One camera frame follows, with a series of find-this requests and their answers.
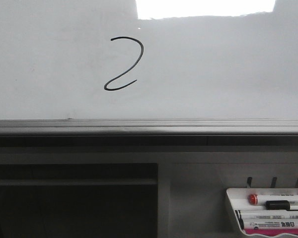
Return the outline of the black hook left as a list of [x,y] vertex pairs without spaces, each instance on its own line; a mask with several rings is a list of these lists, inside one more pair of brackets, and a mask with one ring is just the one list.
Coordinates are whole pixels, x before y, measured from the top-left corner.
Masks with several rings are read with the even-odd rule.
[[246,188],[251,188],[252,184],[252,177],[248,177],[246,181]]

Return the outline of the white marker tray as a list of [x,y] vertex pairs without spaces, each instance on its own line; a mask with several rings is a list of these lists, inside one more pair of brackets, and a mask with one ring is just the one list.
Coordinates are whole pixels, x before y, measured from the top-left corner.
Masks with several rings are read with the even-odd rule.
[[298,238],[298,188],[228,188],[238,238]]

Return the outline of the red capped marker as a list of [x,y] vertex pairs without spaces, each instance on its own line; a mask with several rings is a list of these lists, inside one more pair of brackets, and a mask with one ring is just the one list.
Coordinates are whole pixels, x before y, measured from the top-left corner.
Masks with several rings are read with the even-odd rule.
[[287,201],[290,205],[298,206],[298,194],[251,194],[248,196],[248,202],[251,205],[265,205],[267,201]]

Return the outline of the black hook middle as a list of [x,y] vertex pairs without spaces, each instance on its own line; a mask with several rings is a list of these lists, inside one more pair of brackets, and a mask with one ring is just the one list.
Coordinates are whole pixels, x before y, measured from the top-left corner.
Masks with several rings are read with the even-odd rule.
[[277,177],[272,177],[270,188],[275,188],[277,184]]

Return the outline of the white marker with black end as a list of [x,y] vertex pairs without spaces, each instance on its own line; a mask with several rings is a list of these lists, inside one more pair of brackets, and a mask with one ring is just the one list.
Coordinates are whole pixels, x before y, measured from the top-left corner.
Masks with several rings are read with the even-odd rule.
[[235,210],[238,219],[298,219],[298,210]]

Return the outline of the black capped marker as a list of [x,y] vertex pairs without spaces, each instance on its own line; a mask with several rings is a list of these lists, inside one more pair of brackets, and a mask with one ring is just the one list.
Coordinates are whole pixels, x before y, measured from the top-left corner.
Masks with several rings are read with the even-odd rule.
[[287,200],[270,200],[265,202],[267,210],[298,210],[298,203]]

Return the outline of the white whiteboard with metal frame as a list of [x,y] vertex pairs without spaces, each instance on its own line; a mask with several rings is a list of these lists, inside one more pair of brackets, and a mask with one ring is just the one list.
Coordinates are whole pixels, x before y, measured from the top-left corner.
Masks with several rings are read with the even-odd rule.
[[0,0],[0,136],[298,135],[298,0]]

